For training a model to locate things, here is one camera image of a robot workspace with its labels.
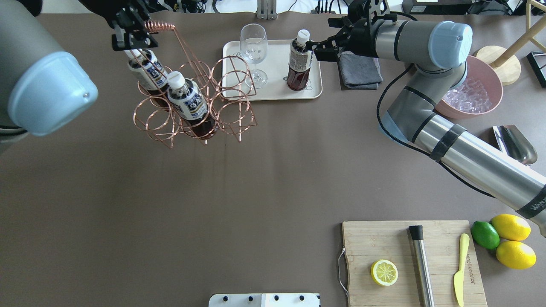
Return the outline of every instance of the folded towel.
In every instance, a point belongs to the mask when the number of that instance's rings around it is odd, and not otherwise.
[[[379,60],[358,56],[350,51],[341,53],[338,63],[343,84],[353,90],[376,90],[383,81]]]

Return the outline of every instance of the dark tea bottle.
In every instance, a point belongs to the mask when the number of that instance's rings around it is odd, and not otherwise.
[[[309,41],[309,31],[302,29],[290,45],[288,61],[288,79],[286,83],[294,91],[301,91],[307,86],[313,51],[305,43]]]
[[[148,94],[155,96],[167,92],[169,88],[167,73],[153,51],[148,49],[133,49],[125,50],[125,53],[129,57],[129,62],[127,63],[129,70],[133,72],[142,88]],[[154,99],[154,101],[161,107],[167,107],[166,101],[162,99]]]
[[[167,76],[169,84],[168,97],[180,116],[190,125],[200,125],[190,129],[199,139],[210,139],[216,133],[216,121],[209,112],[206,100],[199,91],[199,86],[192,80],[184,78],[180,72]]]

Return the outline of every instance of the halved lemon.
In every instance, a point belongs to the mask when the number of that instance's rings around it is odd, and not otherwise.
[[[378,285],[390,286],[398,280],[398,269],[391,261],[380,259],[372,264],[371,275]]]

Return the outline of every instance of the lime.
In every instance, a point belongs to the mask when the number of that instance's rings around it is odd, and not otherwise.
[[[518,241],[502,242],[497,247],[496,255],[502,264],[512,269],[527,269],[537,262],[535,251]]]
[[[380,259],[372,264],[371,275],[378,285],[390,286],[398,280],[398,269],[391,261]]]
[[[499,214],[491,219],[491,225],[495,227],[501,238],[522,241],[531,233],[531,227],[527,221],[512,214]]]
[[[497,231],[494,227],[482,221],[476,221],[470,228],[470,233],[474,241],[482,247],[485,247],[488,250],[494,250],[497,248],[500,238],[498,237]]]

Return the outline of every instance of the white tray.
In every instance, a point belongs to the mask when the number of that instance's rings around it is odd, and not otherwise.
[[[290,39],[278,39],[268,41],[268,54],[264,61],[256,66],[257,69],[263,70],[268,75],[268,82],[264,87],[256,90],[256,95],[249,96],[248,100],[278,100],[278,99],[313,99],[317,98],[322,93],[322,77],[321,66],[319,62],[313,58],[311,61],[311,70],[309,73],[309,81],[307,87],[301,91],[293,91],[286,84],[288,76],[288,59],[290,55]],[[239,42],[228,42],[223,49],[223,56],[240,56]],[[233,70],[230,61],[223,61],[222,75],[228,73],[228,69]],[[235,62],[235,69],[244,70],[244,64],[240,61]],[[235,74],[228,74],[222,79],[222,86],[229,87],[238,84]],[[243,82],[240,88],[241,91],[247,93],[250,88]],[[233,94],[226,92],[224,95],[237,96],[236,91]]]

